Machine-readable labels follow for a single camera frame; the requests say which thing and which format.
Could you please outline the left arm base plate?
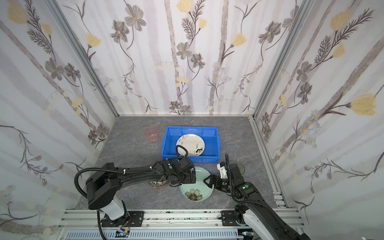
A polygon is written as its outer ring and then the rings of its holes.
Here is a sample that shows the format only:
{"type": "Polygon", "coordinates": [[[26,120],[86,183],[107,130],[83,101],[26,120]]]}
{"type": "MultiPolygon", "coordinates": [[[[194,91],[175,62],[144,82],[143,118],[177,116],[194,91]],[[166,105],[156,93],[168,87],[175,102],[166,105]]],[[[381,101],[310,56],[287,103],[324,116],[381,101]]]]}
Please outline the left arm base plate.
{"type": "Polygon", "coordinates": [[[101,219],[102,227],[141,227],[144,220],[144,211],[129,211],[122,217],[111,220],[110,217],[105,214],[101,219]]]}

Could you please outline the cream floral plate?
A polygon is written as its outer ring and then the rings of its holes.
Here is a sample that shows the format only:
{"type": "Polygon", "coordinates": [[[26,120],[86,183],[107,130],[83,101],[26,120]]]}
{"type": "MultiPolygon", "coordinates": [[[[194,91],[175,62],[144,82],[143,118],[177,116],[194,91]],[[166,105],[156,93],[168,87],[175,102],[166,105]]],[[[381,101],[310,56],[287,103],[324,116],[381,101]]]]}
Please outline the cream floral plate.
{"type": "Polygon", "coordinates": [[[178,148],[178,152],[181,155],[185,155],[188,151],[189,156],[200,156],[205,150],[204,140],[196,134],[185,134],[181,136],[177,143],[177,146],[182,146],[183,148],[178,148]]]}

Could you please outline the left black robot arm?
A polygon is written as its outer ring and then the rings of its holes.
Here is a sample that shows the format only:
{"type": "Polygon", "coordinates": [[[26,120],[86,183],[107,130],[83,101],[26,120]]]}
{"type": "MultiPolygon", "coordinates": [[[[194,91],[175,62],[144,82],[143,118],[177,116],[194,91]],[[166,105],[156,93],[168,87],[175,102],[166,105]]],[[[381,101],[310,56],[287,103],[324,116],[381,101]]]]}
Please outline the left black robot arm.
{"type": "Polygon", "coordinates": [[[185,151],[176,157],[155,161],[153,164],[137,168],[118,168],[107,163],[101,168],[84,168],[74,176],[77,191],[88,200],[88,208],[97,211],[97,227],[103,240],[106,239],[102,223],[108,227],[127,226],[132,220],[124,201],[116,197],[117,191],[142,182],[168,182],[178,187],[196,182],[196,168],[188,157],[186,148],[177,145],[176,149],[185,151]]]}

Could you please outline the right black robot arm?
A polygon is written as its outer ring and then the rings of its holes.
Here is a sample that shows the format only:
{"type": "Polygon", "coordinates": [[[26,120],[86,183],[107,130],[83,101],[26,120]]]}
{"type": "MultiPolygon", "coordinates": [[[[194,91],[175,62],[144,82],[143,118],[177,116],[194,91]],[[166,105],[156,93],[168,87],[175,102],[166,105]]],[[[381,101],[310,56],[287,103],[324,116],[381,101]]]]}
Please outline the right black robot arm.
{"type": "Polygon", "coordinates": [[[219,164],[220,175],[210,175],[205,183],[208,187],[226,193],[237,203],[235,221],[246,225],[262,240],[308,240],[291,228],[264,200],[260,191],[251,182],[244,180],[239,167],[231,164],[229,155],[219,164]]]}

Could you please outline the mint green flower plate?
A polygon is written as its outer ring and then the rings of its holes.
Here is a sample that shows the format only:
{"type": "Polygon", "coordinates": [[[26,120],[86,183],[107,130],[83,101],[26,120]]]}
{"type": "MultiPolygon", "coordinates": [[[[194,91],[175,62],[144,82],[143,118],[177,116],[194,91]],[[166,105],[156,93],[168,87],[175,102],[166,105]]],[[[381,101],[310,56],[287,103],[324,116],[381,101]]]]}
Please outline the mint green flower plate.
{"type": "Polygon", "coordinates": [[[179,186],[179,190],[184,198],[193,202],[201,202],[211,196],[214,189],[209,188],[205,183],[204,179],[210,177],[208,170],[203,167],[195,167],[196,169],[196,183],[185,184],[179,186]]]}

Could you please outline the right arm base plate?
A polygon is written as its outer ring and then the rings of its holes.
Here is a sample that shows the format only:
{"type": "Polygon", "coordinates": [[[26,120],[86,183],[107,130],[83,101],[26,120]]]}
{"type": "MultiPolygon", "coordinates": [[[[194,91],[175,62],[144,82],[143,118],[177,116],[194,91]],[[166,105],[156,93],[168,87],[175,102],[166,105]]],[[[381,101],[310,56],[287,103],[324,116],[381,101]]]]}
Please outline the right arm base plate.
{"type": "Polygon", "coordinates": [[[223,210],[219,219],[223,227],[241,226],[244,224],[242,214],[238,210],[223,210]]]}

